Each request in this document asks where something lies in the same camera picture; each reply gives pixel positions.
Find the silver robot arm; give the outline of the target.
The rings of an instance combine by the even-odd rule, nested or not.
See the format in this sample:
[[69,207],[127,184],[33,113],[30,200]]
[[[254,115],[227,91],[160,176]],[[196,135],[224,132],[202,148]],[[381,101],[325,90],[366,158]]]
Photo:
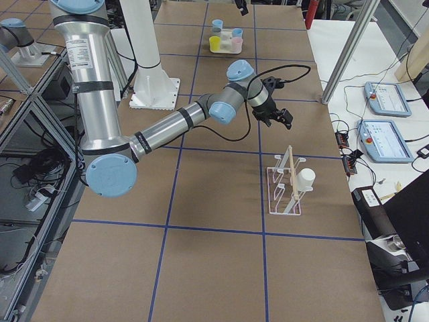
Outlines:
[[119,197],[137,179],[140,158],[213,118],[227,124],[248,103],[256,119],[270,124],[292,124],[292,115],[279,110],[267,81],[260,80],[245,60],[227,69],[228,83],[219,93],[207,94],[176,108],[180,81],[162,68],[148,1],[122,1],[137,70],[131,97],[134,108],[167,109],[170,114],[151,127],[124,136],[119,125],[114,86],[107,56],[109,22],[103,1],[51,1],[54,27],[63,35],[72,79],[84,125],[81,145],[85,180],[96,194]]

